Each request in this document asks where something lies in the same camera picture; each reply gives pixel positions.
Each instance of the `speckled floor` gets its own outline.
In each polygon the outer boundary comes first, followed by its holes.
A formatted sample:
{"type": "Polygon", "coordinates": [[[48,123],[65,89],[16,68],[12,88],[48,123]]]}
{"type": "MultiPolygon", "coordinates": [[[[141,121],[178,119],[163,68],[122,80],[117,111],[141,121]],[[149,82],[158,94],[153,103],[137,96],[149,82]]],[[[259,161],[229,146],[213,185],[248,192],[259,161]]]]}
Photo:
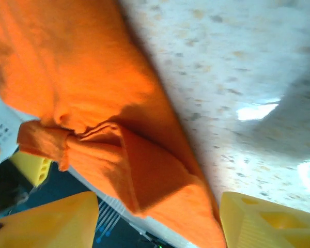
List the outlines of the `speckled floor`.
{"type": "Polygon", "coordinates": [[[310,0],[123,0],[218,201],[310,212],[310,0]]]}

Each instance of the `yellow plastic block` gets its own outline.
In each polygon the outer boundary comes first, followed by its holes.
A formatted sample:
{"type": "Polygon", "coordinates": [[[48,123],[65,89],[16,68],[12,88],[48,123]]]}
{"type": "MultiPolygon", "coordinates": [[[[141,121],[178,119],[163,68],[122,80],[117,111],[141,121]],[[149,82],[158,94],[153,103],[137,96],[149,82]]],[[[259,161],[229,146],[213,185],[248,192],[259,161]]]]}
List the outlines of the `yellow plastic block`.
{"type": "Polygon", "coordinates": [[[225,192],[220,216],[228,248],[310,248],[310,213],[225,192]]]}
{"type": "Polygon", "coordinates": [[[36,187],[47,178],[52,162],[49,159],[20,151],[16,152],[9,160],[36,187]]]}
{"type": "Polygon", "coordinates": [[[0,219],[0,248],[91,248],[98,199],[84,192],[0,219]]]}

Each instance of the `orange towel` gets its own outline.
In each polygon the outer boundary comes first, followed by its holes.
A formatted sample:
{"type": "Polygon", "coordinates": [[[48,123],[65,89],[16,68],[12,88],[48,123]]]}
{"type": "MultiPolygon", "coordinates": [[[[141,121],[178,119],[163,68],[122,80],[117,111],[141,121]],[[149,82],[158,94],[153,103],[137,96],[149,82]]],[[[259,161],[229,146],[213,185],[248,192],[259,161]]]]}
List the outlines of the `orange towel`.
{"type": "Polygon", "coordinates": [[[114,0],[0,0],[0,96],[40,117],[21,126],[21,150],[73,165],[199,247],[225,247],[215,199],[114,0]]]}

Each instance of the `hole in yellow block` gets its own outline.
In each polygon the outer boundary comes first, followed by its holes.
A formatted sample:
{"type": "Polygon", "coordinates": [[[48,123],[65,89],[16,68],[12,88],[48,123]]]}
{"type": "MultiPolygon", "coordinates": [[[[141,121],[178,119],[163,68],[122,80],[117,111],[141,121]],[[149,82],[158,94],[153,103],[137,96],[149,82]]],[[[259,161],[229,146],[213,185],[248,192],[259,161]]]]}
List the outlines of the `hole in yellow block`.
{"type": "Polygon", "coordinates": [[[286,240],[295,248],[310,248],[310,235],[287,235],[286,240]]]}
{"type": "Polygon", "coordinates": [[[45,174],[40,174],[40,176],[39,176],[39,181],[42,181],[42,180],[44,180],[45,179],[45,174]]]}
{"type": "Polygon", "coordinates": [[[50,160],[49,160],[49,159],[44,159],[44,160],[42,161],[42,164],[44,164],[44,165],[48,165],[48,164],[49,164],[49,162],[50,162],[50,160]]]}
{"type": "Polygon", "coordinates": [[[242,198],[241,200],[242,200],[244,203],[249,204],[249,205],[258,204],[257,201],[252,200],[252,199],[248,199],[248,198],[242,198]]]}
{"type": "Polygon", "coordinates": [[[290,228],[308,228],[306,224],[299,221],[294,215],[283,212],[261,212],[260,215],[273,228],[290,229],[290,228]]]}

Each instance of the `orange cloth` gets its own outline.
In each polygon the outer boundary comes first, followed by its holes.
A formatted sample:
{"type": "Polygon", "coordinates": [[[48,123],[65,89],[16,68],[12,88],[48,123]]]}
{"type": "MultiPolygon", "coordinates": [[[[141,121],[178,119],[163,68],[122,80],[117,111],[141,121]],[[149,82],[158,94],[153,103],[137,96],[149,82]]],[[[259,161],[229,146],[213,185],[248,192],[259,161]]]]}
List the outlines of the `orange cloth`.
{"type": "Polygon", "coordinates": [[[0,0],[0,96],[40,117],[21,126],[22,151],[71,164],[199,247],[225,247],[215,199],[114,0],[0,0]]]}

